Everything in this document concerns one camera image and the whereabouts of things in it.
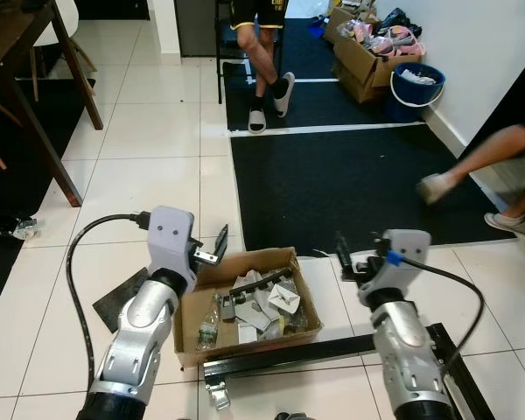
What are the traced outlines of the black metal chair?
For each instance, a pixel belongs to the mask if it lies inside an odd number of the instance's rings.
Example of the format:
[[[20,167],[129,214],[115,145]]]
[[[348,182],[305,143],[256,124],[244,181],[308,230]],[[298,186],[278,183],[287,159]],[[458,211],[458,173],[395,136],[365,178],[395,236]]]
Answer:
[[[245,59],[248,61],[248,64],[250,64],[250,61],[246,55],[246,53],[238,46],[237,43],[237,33],[235,31],[232,31],[230,28],[230,0],[214,0],[214,12],[215,12],[215,21],[214,21],[214,29],[215,29],[215,45],[217,46],[217,49],[215,49],[215,53],[217,53],[218,59],[224,59],[224,60],[233,60],[233,59]],[[282,58],[283,58],[283,41],[285,39],[285,27],[282,29],[279,29],[278,32],[276,32],[276,41],[275,41],[275,62],[276,62],[276,69],[279,75],[283,75],[280,73],[280,64],[282,64]],[[256,71],[254,69],[254,72],[252,73],[252,77],[255,79]],[[271,95],[271,92],[268,91],[265,95]]]

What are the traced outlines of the metal caster wheel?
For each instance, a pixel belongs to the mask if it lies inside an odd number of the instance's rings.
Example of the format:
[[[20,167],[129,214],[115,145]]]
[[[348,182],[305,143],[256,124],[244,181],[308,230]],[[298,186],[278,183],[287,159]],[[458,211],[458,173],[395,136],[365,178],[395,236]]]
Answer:
[[[226,410],[230,408],[230,396],[225,381],[219,381],[217,384],[207,383],[204,387],[206,387],[206,391],[209,392],[212,405],[216,410]]]

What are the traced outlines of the dark wooden table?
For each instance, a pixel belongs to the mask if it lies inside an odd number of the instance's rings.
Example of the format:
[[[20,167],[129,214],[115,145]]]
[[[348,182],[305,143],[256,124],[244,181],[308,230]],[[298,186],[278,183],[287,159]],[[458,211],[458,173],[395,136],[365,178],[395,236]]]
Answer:
[[[24,0],[8,0],[0,3],[0,95],[6,100],[8,109],[13,112],[16,120],[22,124],[23,137],[28,144],[34,145],[70,207],[82,207],[83,198],[77,185],[64,168],[59,153],[54,150],[49,136],[39,124],[32,105],[15,77],[16,68],[21,67],[25,57],[33,53],[36,40],[47,25],[52,26],[61,45],[64,60],[82,97],[83,107],[96,130],[103,129],[102,117],[95,104],[89,80],[82,71],[77,44],[67,33],[66,23],[56,0],[41,0],[41,7],[35,10],[24,10],[23,2]]]

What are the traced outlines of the brown cardboard trash box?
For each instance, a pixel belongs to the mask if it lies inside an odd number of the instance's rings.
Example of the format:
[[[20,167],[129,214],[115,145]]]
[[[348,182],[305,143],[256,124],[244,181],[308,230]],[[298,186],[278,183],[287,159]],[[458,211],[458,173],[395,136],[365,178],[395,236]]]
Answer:
[[[231,291],[232,284],[237,277],[245,276],[250,270],[262,273],[283,268],[290,268],[293,271],[293,281],[298,288],[298,295],[302,297],[298,310],[305,312],[307,318],[306,331],[290,333],[279,339],[240,344],[238,329],[235,325],[220,325],[214,348],[196,348],[201,323],[207,315],[210,315],[215,293]],[[224,256],[220,265],[206,265],[202,268],[198,274],[198,282],[194,291],[182,297],[181,304],[174,313],[173,347],[182,368],[197,368],[203,361],[219,359],[223,356],[274,351],[278,348],[308,344],[321,331],[322,323],[319,320],[313,296],[308,291],[308,285],[299,267],[295,249],[255,249],[255,251]]]

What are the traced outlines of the cardboard box of clutter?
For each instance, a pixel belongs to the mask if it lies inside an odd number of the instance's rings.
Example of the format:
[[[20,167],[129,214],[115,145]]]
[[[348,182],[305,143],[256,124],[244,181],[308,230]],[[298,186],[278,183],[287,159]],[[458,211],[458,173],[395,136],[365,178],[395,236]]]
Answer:
[[[339,84],[359,103],[380,100],[387,94],[390,75],[403,63],[420,63],[425,55],[422,45],[416,45],[416,53],[402,55],[375,55],[366,45],[351,35],[347,24],[378,24],[371,15],[362,20],[363,13],[346,5],[336,5],[330,11],[325,36],[333,44],[335,61],[332,72]]]

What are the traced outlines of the person in grey sneakers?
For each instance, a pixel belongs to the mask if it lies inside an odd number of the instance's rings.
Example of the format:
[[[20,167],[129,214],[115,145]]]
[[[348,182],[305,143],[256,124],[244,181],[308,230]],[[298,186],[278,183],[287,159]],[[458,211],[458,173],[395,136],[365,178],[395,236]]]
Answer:
[[[449,171],[432,173],[419,181],[416,191],[426,204],[441,200],[455,185],[462,183],[467,175],[487,165],[502,163],[525,151],[525,124],[510,125],[499,129],[475,151],[459,160]],[[502,229],[525,236],[525,189],[522,196],[501,213],[486,213],[484,221],[491,228]]]

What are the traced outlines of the white chair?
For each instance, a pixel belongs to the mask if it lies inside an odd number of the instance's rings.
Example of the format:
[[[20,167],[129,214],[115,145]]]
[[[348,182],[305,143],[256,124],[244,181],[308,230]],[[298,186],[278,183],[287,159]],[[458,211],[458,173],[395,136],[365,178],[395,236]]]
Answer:
[[[84,52],[84,49],[79,45],[78,41],[74,39],[74,34],[79,28],[79,9],[75,0],[55,0],[56,7],[59,8],[59,16],[64,21],[64,28],[66,28],[66,39],[69,39],[72,44],[73,50],[78,53],[77,64],[82,67],[86,67],[92,73],[97,73],[98,68],[95,67],[95,63],[90,59],[88,54]],[[30,53],[31,63],[31,86],[33,87],[33,99],[35,102],[39,100],[39,77],[43,77],[49,73],[49,69],[44,64],[43,53],[41,48],[44,46],[56,45],[60,42],[58,36],[56,36],[53,30],[53,24],[49,24],[42,35],[35,41],[33,49]]]

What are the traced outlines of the long black plastic part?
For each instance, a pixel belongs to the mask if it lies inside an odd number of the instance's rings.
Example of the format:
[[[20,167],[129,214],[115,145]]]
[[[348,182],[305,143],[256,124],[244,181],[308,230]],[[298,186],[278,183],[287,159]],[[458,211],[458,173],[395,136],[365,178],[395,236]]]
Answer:
[[[267,289],[273,284],[278,284],[282,281],[283,277],[290,276],[293,271],[290,268],[278,269],[277,271],[271,272],[270,275],[259,277],[253,283],[245,283],[244,285],[238,285],[227,292],[229,296],[238,296],[242,293],[251,293],[259,291],[259,289]]]

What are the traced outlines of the dark grey flat board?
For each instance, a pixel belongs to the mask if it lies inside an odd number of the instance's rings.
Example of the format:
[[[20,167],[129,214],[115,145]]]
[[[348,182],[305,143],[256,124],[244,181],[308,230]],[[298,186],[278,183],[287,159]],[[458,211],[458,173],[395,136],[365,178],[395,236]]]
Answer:
[[[148,271],[146,268],[140,268],[135,275],[122,281],[117,287],[112,289],[107,295],[99,297],[92,304],[101,321],[111,333],[117,333],[119,328],[119,313],[122,312],[123,306],[137,295],[140,287],[148,280]]]

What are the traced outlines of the large black floor mat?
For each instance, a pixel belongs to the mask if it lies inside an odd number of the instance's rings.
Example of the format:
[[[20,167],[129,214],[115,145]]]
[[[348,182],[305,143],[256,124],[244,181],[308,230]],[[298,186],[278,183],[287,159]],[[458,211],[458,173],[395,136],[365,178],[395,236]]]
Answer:
[[[483,220],[494,204],[473,180],[434,205],[420,199],[420,179],[455,157],[425,125],[352,129],[231,140],[246,249],[333,253],[336,236],[352,251],[371,249],[391,228],[422,229],[433,244],[506,240]]]

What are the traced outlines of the white printed paper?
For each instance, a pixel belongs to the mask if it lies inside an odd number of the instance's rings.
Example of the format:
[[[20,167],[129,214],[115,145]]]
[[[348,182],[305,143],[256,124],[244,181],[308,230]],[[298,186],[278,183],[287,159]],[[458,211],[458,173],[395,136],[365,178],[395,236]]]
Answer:
[[[267,303],[279,311],[294,315],[301,305],[301,295],[294,283],[278,283],[270,288]]]

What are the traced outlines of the black metal cart frame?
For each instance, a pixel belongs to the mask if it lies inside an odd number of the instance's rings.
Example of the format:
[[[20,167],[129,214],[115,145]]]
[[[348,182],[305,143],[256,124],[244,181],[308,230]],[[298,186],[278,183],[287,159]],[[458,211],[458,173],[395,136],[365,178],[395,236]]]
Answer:
[[[204,384],[217,384],[225,382],[228,377],[245,375],[257,369],[293,367],[311,361],[347,359],[347,357],[374,352],[372,335],[362,335],[351,339],[316,341],[316,343],[204,361],[201,372]],[[405,408],[402,409],[402,416],[398,417],[398,420],[497,420],[465,361],[456,361],[453,367],[448,369],[447,381],[453,384],[451,388],[456,391],[451,396],[450,408],[433,409],[430,405],[425,409]]]

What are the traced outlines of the small black floor mat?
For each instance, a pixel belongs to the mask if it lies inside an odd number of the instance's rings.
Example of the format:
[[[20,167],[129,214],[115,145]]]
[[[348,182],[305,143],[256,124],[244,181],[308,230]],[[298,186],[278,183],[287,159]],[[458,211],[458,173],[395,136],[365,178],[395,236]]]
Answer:
[[[310,32],[310,17],[290,17],[285,21],[280,71],[293,72],[296,84],[286,117],[276,116],[273,100],[265,101],[267,128],[319,127],[319,125],[390,123],[382,101],[359,103],[334,79],[333,48]],[[249,127],[249,104],[254,84],[247,79],[242,61],[223,61],[224,109],[231,131]]]

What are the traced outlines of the blue bucket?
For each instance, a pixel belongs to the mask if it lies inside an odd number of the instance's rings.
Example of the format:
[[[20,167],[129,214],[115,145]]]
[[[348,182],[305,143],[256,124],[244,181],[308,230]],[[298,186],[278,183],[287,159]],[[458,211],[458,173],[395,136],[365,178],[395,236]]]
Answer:
[[[418,61],[399,64],[391,73],[385,113],[392,123],[418,123],[423,109],[441,96],[445,76]]]

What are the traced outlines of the clear plastic bottle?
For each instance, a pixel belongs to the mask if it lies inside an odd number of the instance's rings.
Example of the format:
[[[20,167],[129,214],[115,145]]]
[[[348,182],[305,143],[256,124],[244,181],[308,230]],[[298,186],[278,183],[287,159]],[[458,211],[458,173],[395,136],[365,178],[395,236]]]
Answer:
[[[221,295],[220,293],[214,293],[209,309],[207,309],[206,316],[204,316],[201,324],[199,324],[195,351],[209,351],[209,349],[217,347],[220,324]]]

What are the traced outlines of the person in black shorts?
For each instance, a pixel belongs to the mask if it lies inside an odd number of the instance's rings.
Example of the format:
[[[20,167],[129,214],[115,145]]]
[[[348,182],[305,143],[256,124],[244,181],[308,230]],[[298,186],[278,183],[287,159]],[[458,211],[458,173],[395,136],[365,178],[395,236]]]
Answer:
[[[248,108],[248,131],[258,135],[267,128],[265,95],[273,96],[276,115],[284,117],[295,84],[292,72],[279,75],[275,62],[277,32],[285,25],[288,0],[230,0],[230,28],[238,46],[255,69],[255,96]]]

